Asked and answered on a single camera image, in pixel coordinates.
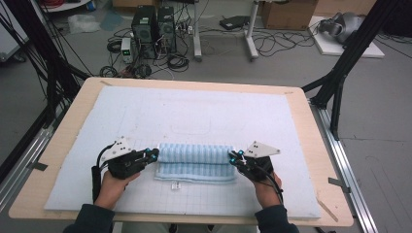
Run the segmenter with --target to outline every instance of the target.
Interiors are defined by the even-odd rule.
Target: metal bracket
[[[102,154],[101,161],[105,162],[107,160],[125,155],[129,152],[131,152],[131,147],[127,143],[126,138],[121,136],[119,140],[115,141],[115,143],[110,149],[106,150]]]
[[[273,154],[278,154],[280,152],[281,151],[279,149],[275,149],[263,143],[254,141],[245,151],[245,156],[259,158],[259,157],[266,157],[266,156],[273,155]]]
[[[339,180],[334,179],[334,178],[327,178],[327,180],[328,180],[328,182],[331,183],[331,184],[334,184],[334,185],[337,185],[337,186],[342,187],[342,191],[343,191],[344,193],[351,193],[351,192],[352,192],[352,191],[351,191],[351,188],[350,188],[349,186],[345,185],[342,181],[339,181]]]
[[[48,167],[49,165],[41,163],[41,162],[32,162],[27,165],[27,168],[29,169],[36,169],[42,172],[46,171]]]

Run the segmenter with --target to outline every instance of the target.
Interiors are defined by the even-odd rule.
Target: aluminum frame
[[[49,125],[49,127],[42,128],[36,134],[21,158],[15,164],[13,170],[9,173],[8,177],[0,184],[0,213],[3,212],[7,204],[9,204],[13,194],[18,189],[22,188],[22,184],[33,170],[30,165],[39,160],[58,127],[58,124],[64,117],[65,112],[61,107],[58,107],[55,112],[55,115],[58,117]]]
[[[318,109],[316,112],[322,122],[322,128],[326,134],[327,141],[329,142],[330,149],[334,158],[334,162],[339,169],[340,177],[344,185],[351,188],[351,192],[348,193],[351,198],[352,205],[357,213],[357,217],[360,226],[364,233],[378,233],[375,222],[372,215],[367,208],[366,202],[361,194],[361,189],[358,186],[357,179],[352,171],[351,164],[348,161],[345,151],[343,150],[340,141],[334,139],[332,132],[330,131],[330,116],[327,110]]]

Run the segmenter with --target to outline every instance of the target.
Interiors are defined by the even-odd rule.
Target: computer tower
[[[138,6],[131,22],[131,29],[139,55],[143,58],[156,58],[155,44],[160,37],[155,16],[155,6]]]
[[[176,52],[176,32],[173,7],[160,7],[157,11],[157,23],[161,38],[161,52]]]

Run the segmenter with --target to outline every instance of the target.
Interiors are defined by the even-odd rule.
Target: cardboard box
[[[261,18],[267,29],[306,30],[318,0],[291,0],[287,4],[265,3]]]
[[[157,0],[113,0],[113,7],[116,9],[135,9],[139,5],[153,5],[157,7]]]
[[[338,12],[352,12],[366,16],[375,3],[376,0],[319,0],[314,15],[333,17]]]

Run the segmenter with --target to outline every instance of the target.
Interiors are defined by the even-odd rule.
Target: person's left hand
[[[129,182],[135,180],[139,176],[140,173],[136,173],[135,175],[126,178],[125,180],[120,180],[114,178],[109,171],[106,171],[103,176],[100,194],[97,197],[97,200],[94,202],[94,205],[113,210],[116,206],[116,203],[121,198],[125,187],[129,184]]]

